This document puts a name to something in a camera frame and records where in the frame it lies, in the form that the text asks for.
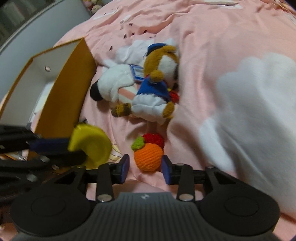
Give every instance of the blue shirt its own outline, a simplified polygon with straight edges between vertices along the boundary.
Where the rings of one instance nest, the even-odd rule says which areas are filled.
[[[162,97],[166,102],[170,101],[170,94],[164,81],[151,83],[150,76],[144,78],[137,92],[139,94],[155,94]]]

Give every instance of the gray ribbed panel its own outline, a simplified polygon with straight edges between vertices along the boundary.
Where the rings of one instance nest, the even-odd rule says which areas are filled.
[[[98,204],[79,228],[55,237],[19,234],[13,241],[279,241],[271,232],[255,237],[224,234],[206,223],[193,203],[171,193],[121,193]]]

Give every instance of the blue and white label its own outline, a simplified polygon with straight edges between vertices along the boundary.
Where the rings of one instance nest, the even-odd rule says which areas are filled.
[[[138,65],[130,65],[131,67],[131,73],[133,75],[133,78],[137,82],[142,82],[144,80],[144,72],[143,67]]]

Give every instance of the open cardboard box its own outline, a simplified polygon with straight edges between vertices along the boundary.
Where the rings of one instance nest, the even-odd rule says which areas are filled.
[[[33,56],[3,100],[0,124],[32,123],[44,138],[70,137],[95,71],[84,39]]]

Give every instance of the white pants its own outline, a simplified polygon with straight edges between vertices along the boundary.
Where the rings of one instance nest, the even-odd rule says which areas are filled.
[[[166,121],[163,118],[166,104],[167,102],[163,98],[155,94],[139,94],[133,98],[131,110],[136,117],[162,125]]]

